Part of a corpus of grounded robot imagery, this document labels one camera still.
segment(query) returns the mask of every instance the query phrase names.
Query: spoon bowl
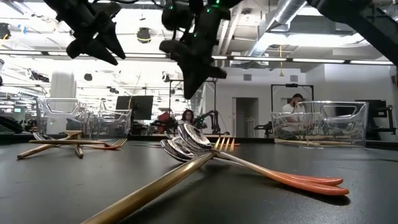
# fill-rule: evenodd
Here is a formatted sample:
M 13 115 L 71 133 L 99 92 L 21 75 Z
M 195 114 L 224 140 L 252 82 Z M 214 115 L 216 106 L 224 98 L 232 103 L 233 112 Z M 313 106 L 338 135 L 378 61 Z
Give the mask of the spoon bowl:
M 180 138 L 196 152 L 212 151 L 213 145 L 199 129 L 189 125 L 180 124 L 177 128 Z
M 188 162 L 197 156 L 184 145 L 184 141 L 180 137 L 175 137 L 172 140 L 163 139 L 160 145 L 169 156 L 179 162 Z

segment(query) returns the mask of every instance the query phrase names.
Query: pillar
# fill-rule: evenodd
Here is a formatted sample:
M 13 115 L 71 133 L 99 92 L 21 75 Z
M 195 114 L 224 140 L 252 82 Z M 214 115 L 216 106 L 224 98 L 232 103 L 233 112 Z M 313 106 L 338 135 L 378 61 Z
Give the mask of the pillar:
M 76 106 L 75 101 L 68 100 L 76 98 L 76 77 L 73 70 L 64 68 L 53 71 L 50 97 L 59 100 L 52 100 L 48 105 L 43 105 L 50 110 L 46 133 L 62 133 L 67 129 L 67 118 L 71 117 L 70 113 Z

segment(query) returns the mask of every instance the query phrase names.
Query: transparent container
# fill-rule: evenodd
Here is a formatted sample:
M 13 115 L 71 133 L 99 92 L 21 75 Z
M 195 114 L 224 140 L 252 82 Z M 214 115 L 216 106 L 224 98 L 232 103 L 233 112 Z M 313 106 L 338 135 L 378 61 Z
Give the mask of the transparent container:
M 301 102 L 305 113 L 272 112 L 276 143 L 305 147 L 364 147 L 367 102 Z
M 101 100 L 38 98 L 38 132 L 47 135 L 82 131 L 85 139 L 126 138 L 131 110 L 107 110 Z
M 127 138 L 131 130 L 131 113 L 131 110 L 107 110 L 105 108 L 98 111 L 98 115 L 90 117 L 86 138 Z
M 88 129 L 92 115 L 84 102 L 76 98 L 38 98 L 37 131 L 42 134 L 62 134 L 64 131 Z

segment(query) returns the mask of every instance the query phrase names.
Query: doorway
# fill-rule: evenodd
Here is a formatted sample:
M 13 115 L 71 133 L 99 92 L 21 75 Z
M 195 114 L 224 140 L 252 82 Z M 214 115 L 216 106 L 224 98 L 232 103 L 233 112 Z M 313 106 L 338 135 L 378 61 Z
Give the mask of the doorway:
M 233 98 L 234 135 L 236 138 L 257 138 L 254 127 L 259 120 L 259 98 Z

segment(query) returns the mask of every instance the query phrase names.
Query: desk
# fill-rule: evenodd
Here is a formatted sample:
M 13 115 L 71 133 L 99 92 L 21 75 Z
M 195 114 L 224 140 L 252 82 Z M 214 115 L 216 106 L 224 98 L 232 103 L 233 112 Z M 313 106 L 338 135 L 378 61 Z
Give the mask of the desk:
M 51 149 L 23 161 L 29 144 L 0 146 L 0 223 L 74 224 L 152 182 L 178 162 L 159 148 Z M 398 152 L 242 144 L 235 155 L 293 174 L 343 177 L 347 197 L 324 197 L 251 170 L 210 161 L 122 223 L 395 223 Z

